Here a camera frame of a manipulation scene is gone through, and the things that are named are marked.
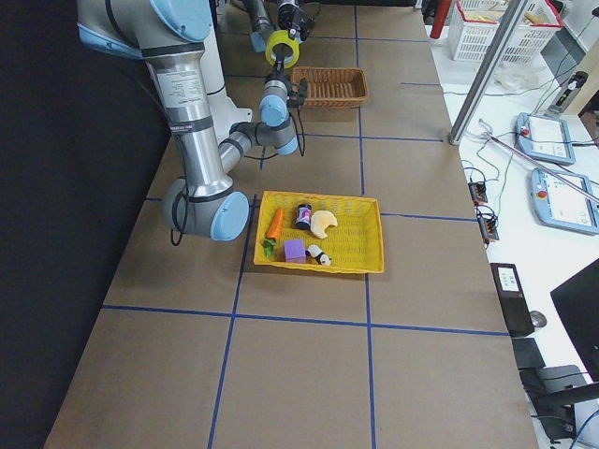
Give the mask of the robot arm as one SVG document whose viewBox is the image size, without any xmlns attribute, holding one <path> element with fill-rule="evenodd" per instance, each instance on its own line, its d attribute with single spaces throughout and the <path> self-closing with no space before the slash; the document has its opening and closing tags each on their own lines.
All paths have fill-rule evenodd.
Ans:
<svg viewBox="0 0 599 449">
<path fill-rule="evenodd" d="M 235 239 L 247 223 L 249 202 L 229 171 L 254 147 L 288 155 L 299 146 L 285 78 L 299 58 L 298 41 L 286 30 L 262 29 L 272 71 L 254 122 L 250 110 L 236 108 L 226 95 L 208 2 L 79 1 L 77 11 L 85 46 L 148 67 L 183 166 L 162 202 L 170 229 Z"/>
<path fill-rule="evenodd" d="M 319 12 L 309 14 L 300 1 L 276 1 L 277 20 L 270 17 L 265 1 L 242 1 L 242 9 L 248 14 L 252 32 L 250 40 L 255 52 L 265 52 L 268 38 L 275 31 L 285 31 L 292 40 L 302 43 L 314 30 Z"/>
</svg>

